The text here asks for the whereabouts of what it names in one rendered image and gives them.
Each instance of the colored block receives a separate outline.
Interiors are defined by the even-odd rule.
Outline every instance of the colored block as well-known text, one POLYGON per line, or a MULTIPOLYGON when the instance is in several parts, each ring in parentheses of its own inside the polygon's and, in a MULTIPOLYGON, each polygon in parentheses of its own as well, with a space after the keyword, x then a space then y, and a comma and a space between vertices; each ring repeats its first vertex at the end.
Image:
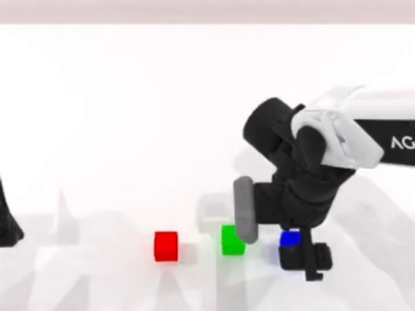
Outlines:
POLYGON ((234 225, 223 225, 221 232, 222 254, 225 256, 244 255, 245 243, 237 236, 234 225))
POLYGON ((178 261, 178 233, 176 231, 154 233, 154 260, 156 262, 178 261))
POLYGON ((299 231, 283 231, 279 238, 280 246, 294 246, 301 243, 301 233, 299 231))

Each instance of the white background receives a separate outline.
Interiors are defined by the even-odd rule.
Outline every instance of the white background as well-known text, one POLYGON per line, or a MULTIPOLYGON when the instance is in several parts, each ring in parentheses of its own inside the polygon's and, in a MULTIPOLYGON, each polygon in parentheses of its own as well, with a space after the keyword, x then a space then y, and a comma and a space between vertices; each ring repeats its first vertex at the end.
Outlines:
POLYGON ((278 267, 277 228, 221 257, 231 184, 267 180, 242 139, 268 97, 410 84, 410 26, 0 28, 0 172, 27 236, 0 251, 0 310, 415 310, 415 171, 345 184, 315 240, 323 282, 278 267), (152 235, 179 231, 181 263, 152 235))

